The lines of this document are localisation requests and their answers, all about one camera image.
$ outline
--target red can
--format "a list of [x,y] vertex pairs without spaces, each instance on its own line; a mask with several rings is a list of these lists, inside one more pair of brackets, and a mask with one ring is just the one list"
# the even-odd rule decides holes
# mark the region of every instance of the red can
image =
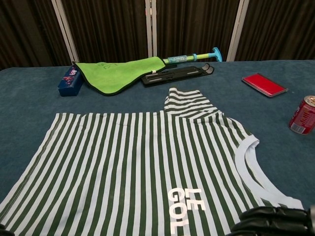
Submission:
[[315,126],[315,96],[306,96],[296,109],[289,127],[298,134],[309,134]]

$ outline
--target striped shirt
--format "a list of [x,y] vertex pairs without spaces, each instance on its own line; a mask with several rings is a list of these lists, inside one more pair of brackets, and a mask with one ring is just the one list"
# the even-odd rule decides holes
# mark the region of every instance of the striped shirt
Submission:
[[56,114],[0,205],[16,235],[223,236],[257,206],[302,208],[264,175],[258,139],[200,91],[163,111]]

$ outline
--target blue tablecloth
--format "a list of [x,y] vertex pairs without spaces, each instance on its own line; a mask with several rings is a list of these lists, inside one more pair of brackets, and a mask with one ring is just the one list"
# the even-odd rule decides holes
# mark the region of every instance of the blue tablecloth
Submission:
[[[204,63],[184,63],[180,66]],[[315,204],[315,131],[288,128],[306,95],[315,95],[315,60],[213,62],[213,75],[144,88],[139,81],[106,97],[83,84],[78,96],[61,97],[57,85],[68,67],[10,68],[0,72],[0,202],[20,178],[41,144],[55,113],[159,111],[170,87],[200,90],[220,110],[258,139],[257,159],[267,177],[305,208]],[[261,73],[289,88],[268,98],[241,82]]]

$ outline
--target green microfiber towel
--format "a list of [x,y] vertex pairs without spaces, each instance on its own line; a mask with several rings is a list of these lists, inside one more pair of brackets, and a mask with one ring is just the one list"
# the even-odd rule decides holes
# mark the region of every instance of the green microfiber towel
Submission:
[[85,81],[104,95],[115,95],[132,85],[140,77],[161,71],[165,63],[158,57],[134,60],[126,63],[75,62]]

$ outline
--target dark curtain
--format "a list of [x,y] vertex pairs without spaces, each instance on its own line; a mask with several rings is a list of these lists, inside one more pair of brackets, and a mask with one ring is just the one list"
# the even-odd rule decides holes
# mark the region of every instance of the dark curtain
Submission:
[[235,60],[315,59],[314,0],[251,0]]
[[80,62],[148,57],[144,0],[63,0]]
[[204,54],[226,59],[238,0],[157,0],[157,55]]
[[71,64],[50,0],[2,0],[0,69]]

